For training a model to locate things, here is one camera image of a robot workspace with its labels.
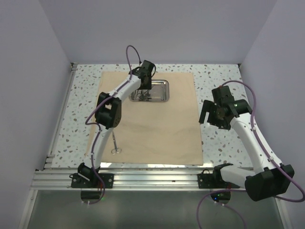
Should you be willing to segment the steel instrument tray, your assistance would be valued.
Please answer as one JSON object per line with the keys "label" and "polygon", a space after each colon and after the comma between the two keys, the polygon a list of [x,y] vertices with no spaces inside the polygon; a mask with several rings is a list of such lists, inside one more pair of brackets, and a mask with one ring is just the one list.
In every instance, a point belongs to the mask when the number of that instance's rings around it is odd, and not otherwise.
{"label": "steel instrument tray", "polygon": [[[130,101],[139,102],[141,91],[146,92],[147,90],[135,90],[129,95]],[[150,94],[151,99],[147,102],[167,102],[170,98],[169,82],[167,80],[152,80]]]}

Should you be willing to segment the steel forceps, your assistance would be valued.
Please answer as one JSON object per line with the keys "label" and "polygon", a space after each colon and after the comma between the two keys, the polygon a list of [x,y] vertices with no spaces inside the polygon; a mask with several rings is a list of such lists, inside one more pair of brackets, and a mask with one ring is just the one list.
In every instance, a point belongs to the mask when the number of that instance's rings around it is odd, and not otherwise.
{"label": "steel forceps", "polygon": [[147,90],[146,92],[141,91],[139,95],[139,101],[147,102],[151,99],[150,90]]}

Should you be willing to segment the beige cloth wrap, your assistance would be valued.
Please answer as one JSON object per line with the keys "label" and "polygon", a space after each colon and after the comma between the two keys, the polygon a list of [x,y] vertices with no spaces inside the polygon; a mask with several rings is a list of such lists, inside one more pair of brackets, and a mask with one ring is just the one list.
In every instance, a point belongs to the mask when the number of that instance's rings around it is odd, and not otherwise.
{"label": "beige cloth wrap", "polygon": [[[125,73],[102,75],[99,90],[108,93],[126,79]],[[112,133],[101,162],[202,165],[202,138],[198,105],[191,73],[157,73],[158,80],[169,82],[167,102],[132,102],[122,104],[122,118],[114,128],[120,154],[111,154]],[[94,140],[96,126],[90,131],[86,156]]]}

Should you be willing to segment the steel surgical scissors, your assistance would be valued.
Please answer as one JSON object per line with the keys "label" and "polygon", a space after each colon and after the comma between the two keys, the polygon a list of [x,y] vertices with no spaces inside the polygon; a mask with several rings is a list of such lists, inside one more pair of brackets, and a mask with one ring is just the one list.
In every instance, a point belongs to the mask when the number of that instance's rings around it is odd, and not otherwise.
{"label": "steel surgical scissors", "polygon": [[112,155],[120,154],[122,152],[122,149],[118,147],[115,133],[113,131],[112,131],[112,141],[113,141],[113,149],[111,150],[111,154]]}

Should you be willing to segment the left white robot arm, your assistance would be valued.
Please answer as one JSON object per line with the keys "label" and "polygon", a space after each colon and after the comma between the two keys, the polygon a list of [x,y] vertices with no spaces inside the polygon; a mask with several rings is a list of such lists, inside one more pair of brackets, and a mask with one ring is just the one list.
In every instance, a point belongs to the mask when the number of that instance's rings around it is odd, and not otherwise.
{"label": "left white robot arm", "polygon": [[97,127],[94,140],[89,146],[89,153],[84,162],[78,166],[77,175],[88,187],[94,187],[102,178],[98,175],[101,158],[106,143],[114,128],[122,118],[122,104],[131,93],[138,89],[151,89],[155,64],[144,61],[141,66],[131,69],[122,83],[108,93],[101,92],[96,108],[85,121],[86,125]]}

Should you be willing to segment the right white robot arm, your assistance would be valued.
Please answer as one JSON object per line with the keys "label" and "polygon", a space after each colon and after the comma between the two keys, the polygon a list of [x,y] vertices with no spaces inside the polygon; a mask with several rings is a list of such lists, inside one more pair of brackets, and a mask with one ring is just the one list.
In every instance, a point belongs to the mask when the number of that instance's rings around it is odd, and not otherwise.
{"label": "right white robot arm", "polygon": [[199,122],[206,120],[220,129],[233,129],[240,137],[248,153],[253,171],[226,163],[214,167],[212,181],[217,187],[232,183],[245,188],[253,201],[275,197],[287,191],[290,179],[295,172],[291,165],[284,165],[272,152],[266,140],[256,139],[261,132],[257,125],[251,124],[252,109],[244,99],[219,105],[205,100]]}

